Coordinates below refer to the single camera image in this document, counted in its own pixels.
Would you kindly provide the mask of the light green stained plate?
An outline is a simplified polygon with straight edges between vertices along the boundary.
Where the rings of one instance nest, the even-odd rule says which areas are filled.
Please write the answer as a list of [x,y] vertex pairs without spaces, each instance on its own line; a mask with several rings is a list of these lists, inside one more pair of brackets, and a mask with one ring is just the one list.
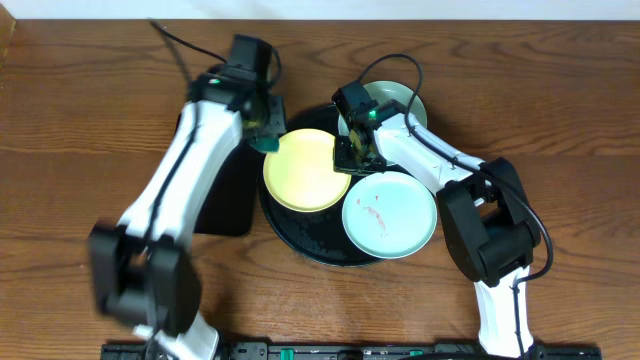
[[401,172],[369,175],[347,193],[342,223],[351,242],[381,259],[409,256],[424,247],[437,226],[431,192]]

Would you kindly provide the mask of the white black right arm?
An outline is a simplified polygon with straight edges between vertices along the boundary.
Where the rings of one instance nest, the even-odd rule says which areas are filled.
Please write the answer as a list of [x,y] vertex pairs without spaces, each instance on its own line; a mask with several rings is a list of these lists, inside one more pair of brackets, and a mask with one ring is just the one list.
[[455,149],[396,100],[336,96],[333,102],[349,131],[336,141],[335,169],[363,175],[393,162],[425,185],[435,196],[449,254],[474,284],[480,345],[493,356],[524,357],[533,345],[525,295],[536,277],[533,250],[551,240],[514,166]]

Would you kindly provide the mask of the green yellow sponge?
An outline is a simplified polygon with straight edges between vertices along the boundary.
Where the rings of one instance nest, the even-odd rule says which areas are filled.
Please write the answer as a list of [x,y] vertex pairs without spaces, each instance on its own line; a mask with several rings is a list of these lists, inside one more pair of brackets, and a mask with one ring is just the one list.
[[279,150],[278,137],[253,137],[248,140],[249,145],[260,153],[274,153]]

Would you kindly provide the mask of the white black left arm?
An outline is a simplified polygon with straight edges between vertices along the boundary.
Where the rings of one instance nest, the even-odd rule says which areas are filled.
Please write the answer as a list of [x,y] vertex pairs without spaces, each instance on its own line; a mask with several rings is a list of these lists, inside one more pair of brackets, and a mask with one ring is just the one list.
[[91,230],[95,306],[146,340],[142,358],[155,349],[174,359],[215,357],[220,336],[199,312],[202,285],[190,255],[197,219],[236,148],[274,152],[285,131],[283,100],[267,86],[200,76],[146,188],[115,226]]

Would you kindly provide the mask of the yellow plate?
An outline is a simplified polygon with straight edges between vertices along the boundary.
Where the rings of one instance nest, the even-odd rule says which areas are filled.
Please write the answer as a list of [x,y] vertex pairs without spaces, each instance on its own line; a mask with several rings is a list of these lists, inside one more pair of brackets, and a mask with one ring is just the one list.
[[269,195],[297,212],[318,212],[337,203],[351,176],[334,170],[335,136],[299,129],[280,138],[279,150],[266,155],[263,178]]

